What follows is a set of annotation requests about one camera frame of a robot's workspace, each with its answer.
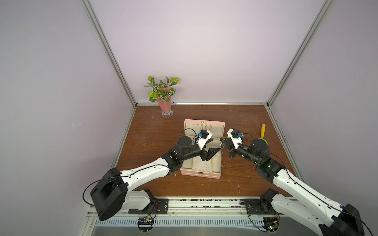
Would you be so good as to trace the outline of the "pink jewelry box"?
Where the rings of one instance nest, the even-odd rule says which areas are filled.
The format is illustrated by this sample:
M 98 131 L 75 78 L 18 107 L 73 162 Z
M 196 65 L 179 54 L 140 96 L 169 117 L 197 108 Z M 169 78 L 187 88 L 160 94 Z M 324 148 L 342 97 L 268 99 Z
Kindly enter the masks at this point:
M 184 121 L 185 135 L 191 138 L 193 145 L 196 144 L 196 137 L 202 130 L 207 130 L 212 134 L 214 140 L 206 144 L 203 148 L 205 151 L 221 147 L 220 138 L 223 136 L 224 127 L 225 122 L 190 119 Z M 208 161 L 203 161 L 200 156 L 185 160 L 180 171 L 185 176 L 219 179 L 221 177 L 221 151 Z

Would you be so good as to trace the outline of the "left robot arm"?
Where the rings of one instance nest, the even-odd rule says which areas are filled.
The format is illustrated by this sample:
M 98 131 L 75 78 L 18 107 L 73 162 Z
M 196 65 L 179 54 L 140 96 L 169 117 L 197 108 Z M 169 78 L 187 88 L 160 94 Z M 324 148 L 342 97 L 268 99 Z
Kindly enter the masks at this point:
M 220 151 L 220 148 L 206 147 L 212 141 L 213 138 L 199 138 L 193 143 L 190 137 L 183 136 L 173 148 L 151 163 L 124 171 L 117 168 L 108 170 L 100 180 L 90 184 L 91 205 L 99 220 L 105 221 L 122 209 L 146 209 L 153 196 L 137 188 L 176 173 L 186 160 L 198 156 L 203 161 L 211 160 Z

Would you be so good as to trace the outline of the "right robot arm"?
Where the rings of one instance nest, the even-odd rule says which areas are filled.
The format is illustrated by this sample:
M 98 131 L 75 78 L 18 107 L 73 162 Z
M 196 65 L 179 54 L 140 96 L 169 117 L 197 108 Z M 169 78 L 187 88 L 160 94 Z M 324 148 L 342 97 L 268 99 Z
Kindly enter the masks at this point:
M 284 165 L 272 158 L 270 148 L 261 139 L 250 146 L 241 138 L 221 138 L 221 144 L 236 155 L 255 164 L 256 172 L 299 201 L 298 204 L 269 189 L 264 196 L 272 209 L 301 223 L 319 236 L 363 236 L 369 227 L 359 211 L 350 204 L 345 206 L 320 194 L 298 179 Z

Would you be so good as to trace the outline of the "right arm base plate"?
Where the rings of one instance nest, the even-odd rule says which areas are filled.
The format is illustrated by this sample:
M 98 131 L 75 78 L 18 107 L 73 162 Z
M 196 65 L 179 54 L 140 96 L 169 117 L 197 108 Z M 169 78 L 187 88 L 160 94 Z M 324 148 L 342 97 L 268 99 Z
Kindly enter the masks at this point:
M 274 215 L 281 213 L 275 211 L 270 202 L 261 199 L 244 199 L 240 202 L 240 205 L 243 206 L 247 214 L 252 215 Z

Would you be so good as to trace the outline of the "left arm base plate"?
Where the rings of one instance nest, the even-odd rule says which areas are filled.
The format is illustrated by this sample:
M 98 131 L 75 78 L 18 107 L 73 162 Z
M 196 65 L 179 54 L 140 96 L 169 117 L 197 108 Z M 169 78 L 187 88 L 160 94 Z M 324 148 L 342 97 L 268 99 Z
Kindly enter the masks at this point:
M 144 209 L 129 209 L 129 214 L 167 214 L 168 199 L 154 199 Z

